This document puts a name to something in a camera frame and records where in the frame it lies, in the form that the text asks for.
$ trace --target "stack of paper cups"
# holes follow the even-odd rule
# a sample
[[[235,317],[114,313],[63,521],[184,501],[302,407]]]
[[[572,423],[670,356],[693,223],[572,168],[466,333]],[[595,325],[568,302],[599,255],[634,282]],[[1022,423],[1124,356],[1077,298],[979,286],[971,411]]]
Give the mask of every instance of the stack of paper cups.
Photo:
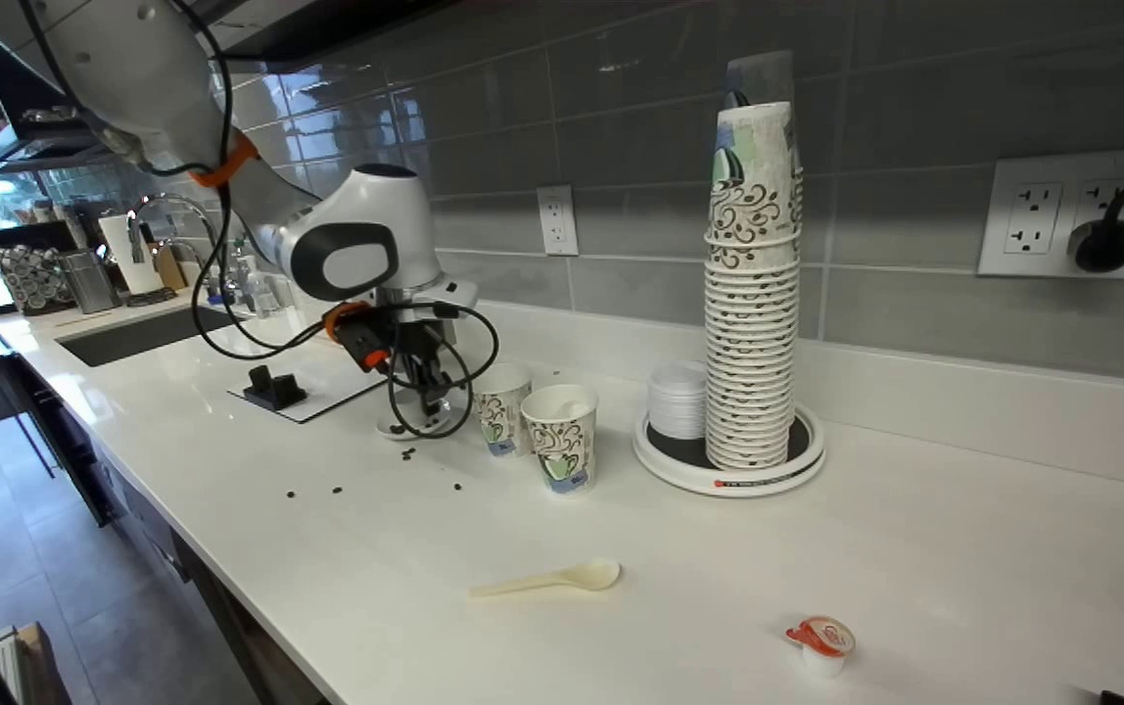
[[[705,447],[721,470],[787,462],[803,176],[791,102],[721,110],[709,204]]]

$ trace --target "wall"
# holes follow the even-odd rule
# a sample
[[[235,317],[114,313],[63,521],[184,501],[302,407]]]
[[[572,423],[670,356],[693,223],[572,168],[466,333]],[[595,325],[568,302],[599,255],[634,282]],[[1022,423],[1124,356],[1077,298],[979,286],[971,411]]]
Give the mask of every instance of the wall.
[[[403,161],[486,298],[701,321],[725,63],[791,47],[807,165],[803,333],[1124,376],[1124,282],[975,278],[999,157],[1124,149],[1112,0],[462,0],[239,74],[239,125],[329,192]],[[572,184],[580,259],[533,188]]]

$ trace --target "kitchen counter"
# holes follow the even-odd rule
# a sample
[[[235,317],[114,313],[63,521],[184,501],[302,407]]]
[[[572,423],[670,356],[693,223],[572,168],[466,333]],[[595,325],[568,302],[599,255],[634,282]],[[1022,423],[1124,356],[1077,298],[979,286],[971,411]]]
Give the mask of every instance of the kitchen counter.
[[[286,423],[231,400],[251,364],[200,341],[106,368],[59,349],[59,337],[137,313],[0,317],[0,337],[333,701],[1073,705],[1124,693],[1124,466],[1093,470],[1101,454],[1069,466],[1073,450],[1057,454],[1061,466],[1026,462],[1050,454],[1026,431],[1003,435],[1007,450],[991,450],[991,431],[975,443],[963,431],[909,439],[897,431],[913,427],[905,400],[877,403],[889,372],[869,368],[936,380],[905,392],[924,403],[920,431],[960,419],[952,380],[979,392],[1022,380],[1007,384],[991,427],[1018,419],[1026,388],[1046,407],[1089,396],[1124,419],[1120,380],[799,345],[799,396],[830,435],[826,470],[783,497],[713,501],[662,486],[631,450],[642,380],[697,353],[697,329],[521,306],[486,313],[501,321],[505,360],[599,388],[595,486],[556,497],[533,462],[490,458],[474,431],[407,458],[376,435],[380,392]],[[274,337],[294,325],[302,313],[258,321]],[[862,364],[869,384],[842,384]],[[325,341],[270,368],[302,384],[356,376]],[[611,595],[470,595],[587,556],[623,560],[627,580]],[[838,678],[799,670],[779,638],[815,611],[862,642]]]

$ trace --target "electrical outlet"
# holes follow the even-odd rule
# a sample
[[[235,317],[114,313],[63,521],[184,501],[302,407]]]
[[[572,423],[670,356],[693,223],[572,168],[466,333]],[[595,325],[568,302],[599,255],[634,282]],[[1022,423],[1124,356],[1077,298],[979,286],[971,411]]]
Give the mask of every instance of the electrical outlet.
[[[537,188],[537,223],[544,231],[544,255],[580,255],[572,223],[572,188]]]
[[[1069,235],[1101,219],[1116,188],[1124,153],[999,161],[979,274],[1124,278],[1124,266],[1085,274],[1069,259]]]

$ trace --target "small white cup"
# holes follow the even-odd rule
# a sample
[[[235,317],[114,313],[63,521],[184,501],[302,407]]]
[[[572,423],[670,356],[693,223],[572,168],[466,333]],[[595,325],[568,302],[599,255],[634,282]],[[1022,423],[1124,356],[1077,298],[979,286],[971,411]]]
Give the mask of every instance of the small white cup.
[[[521,400],[529,396],[529,376],[513,364],[493,364],[474,392],[486,450],[513,454],[521,447]]]
[[[521,403],[525,443],[548,486],[568,494],[595,478],[595,392],[584,384],[548,384]]]

